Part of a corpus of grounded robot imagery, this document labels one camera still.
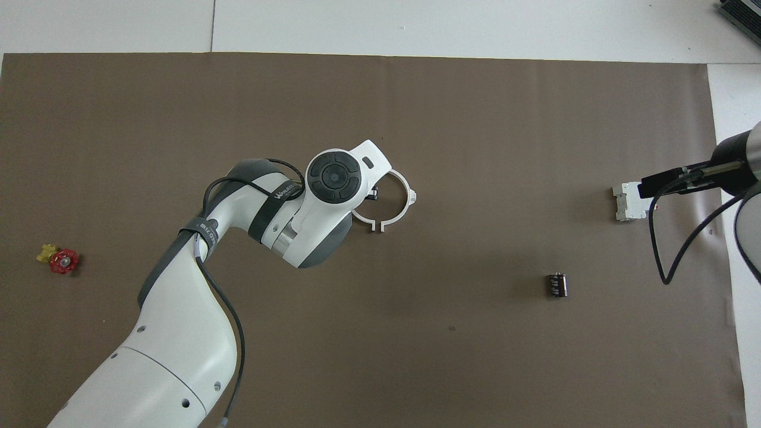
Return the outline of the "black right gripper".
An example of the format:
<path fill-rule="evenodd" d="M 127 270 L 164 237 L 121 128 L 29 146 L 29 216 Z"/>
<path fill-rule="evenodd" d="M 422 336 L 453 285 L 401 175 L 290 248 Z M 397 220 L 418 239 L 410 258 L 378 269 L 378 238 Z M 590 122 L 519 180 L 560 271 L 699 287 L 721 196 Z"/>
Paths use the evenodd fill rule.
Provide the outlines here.
<path fill-rule="evenodd" d="M 678 192 L 699 192 L 720 188 L 715 175 L 720 174 L 720 163 L 701 162 L 679 168 L 672 168 L 641 179 L 637 185 L 639 197 L 649 199 L 655 197 L 669 182 L 682 178 Z"/>

